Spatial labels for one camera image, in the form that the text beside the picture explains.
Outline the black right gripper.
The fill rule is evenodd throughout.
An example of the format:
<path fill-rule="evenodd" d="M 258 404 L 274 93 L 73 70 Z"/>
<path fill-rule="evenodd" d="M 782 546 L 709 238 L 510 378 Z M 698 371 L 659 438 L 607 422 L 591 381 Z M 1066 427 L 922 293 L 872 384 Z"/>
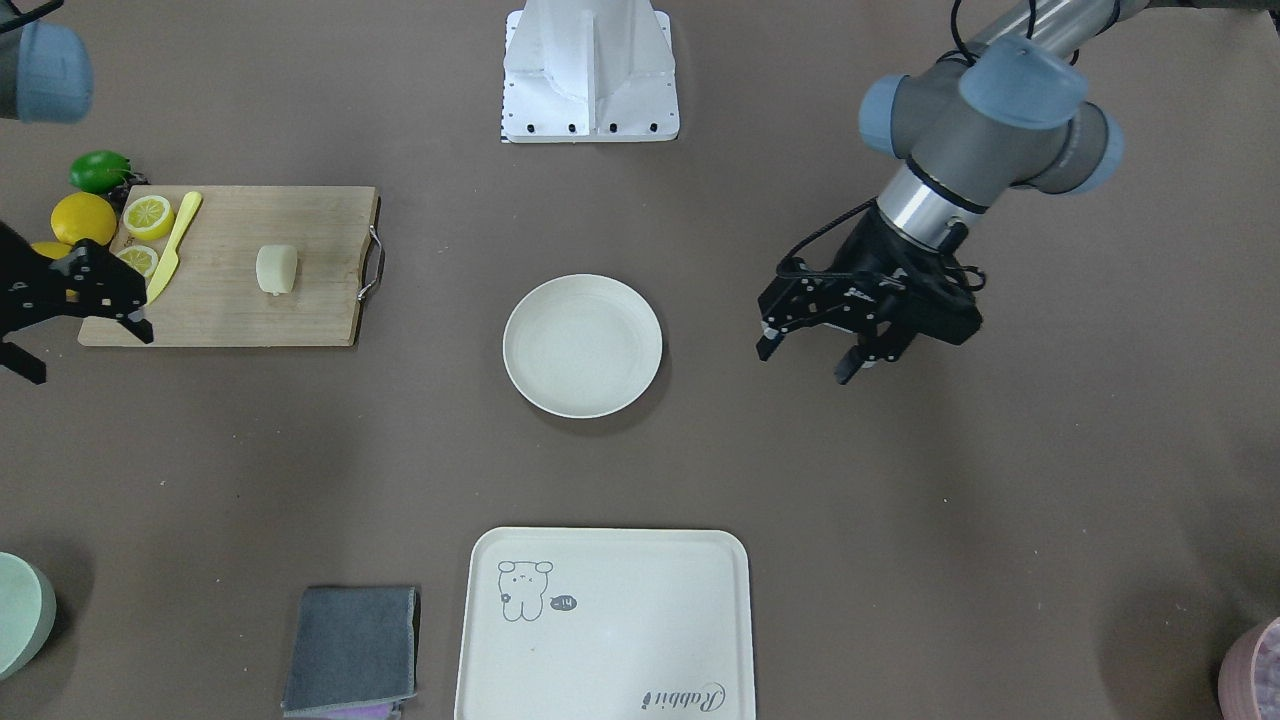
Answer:
<path fill-rule="evenodd" d="M 146 316 L 146 281 L 104 246 L 82 240 L 63 259 L 49 260 L 8 224 L 1 224 L 1 333 L 55 316 L 114 320 L 143 345 L 155 340 Z M 1 365 L 41 386 L 46 364 L 12 342 L 1 342 Z"/>

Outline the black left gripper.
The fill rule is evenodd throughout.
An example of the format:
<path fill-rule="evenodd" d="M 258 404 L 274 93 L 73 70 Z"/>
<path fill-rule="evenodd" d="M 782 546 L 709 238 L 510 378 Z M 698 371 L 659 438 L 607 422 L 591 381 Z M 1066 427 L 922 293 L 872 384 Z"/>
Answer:
<path fill-rule="evenodd" d="M 858 223 L 827 269 L 800 258 L 801 249 L 851 219 Z M 983 272 L 955 259 L 968 233 L 960 220 L 945 222 L 941 249 L 922 249 L 874 205 L 837 217 L 776 265 L 774 279 L 758 299 L 763 327 L 756 356 L 767 363 L 792 333 L 833 327 L 855 337 L 835 366 L 836 382 L 846 386 L 868 365 L 896 363 L 919 336 L 963 345 L 983 323 L 975 299 Z"/>

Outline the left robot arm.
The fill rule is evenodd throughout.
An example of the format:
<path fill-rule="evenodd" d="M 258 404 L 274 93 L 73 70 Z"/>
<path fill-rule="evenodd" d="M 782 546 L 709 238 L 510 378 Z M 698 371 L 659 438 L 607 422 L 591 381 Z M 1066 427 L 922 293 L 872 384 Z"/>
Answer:
<path fill-rule="evenodd" d="M 835 368 L 846 384 L 895 363 L 918 337 L 963 345 L 983 322 L 986 274 L 956 254 L 1009 190 L 1091 191 L 1117 169 L 1124 135 L 1089 102 L 1079 49 L 1146 8 L 1143 1 L 1027 1 L 954 46 L 925 72 L 886 76 L 861 100 L 863 142 L 900 160 L 873 199 L 827 224 L 851 224 L 831 264 L 800 247 L 778 261 L 758 299 L 760 360 L 792 333 L 845 331 Z"/>

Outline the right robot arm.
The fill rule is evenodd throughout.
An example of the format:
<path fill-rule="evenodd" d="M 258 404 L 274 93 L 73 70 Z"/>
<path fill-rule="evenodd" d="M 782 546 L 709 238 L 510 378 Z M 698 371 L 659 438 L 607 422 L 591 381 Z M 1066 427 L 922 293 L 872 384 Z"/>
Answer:
<path fill-rule="evenodd" d="M 3 118 L 74 123 L 92 104 L 93 72 L 81 37 L 45 17 L 61 6 L 46 1 L 28 12 L 3 3 Z M 51 259 L 9 225 L 1 227 L 3 366 L 35 384 L 45 363 L 6 337 L 55 316 L 101 316 L 141 342 L 154 342 L 145 311 L 145 278 L 92 240 L 78 240 Z"/>

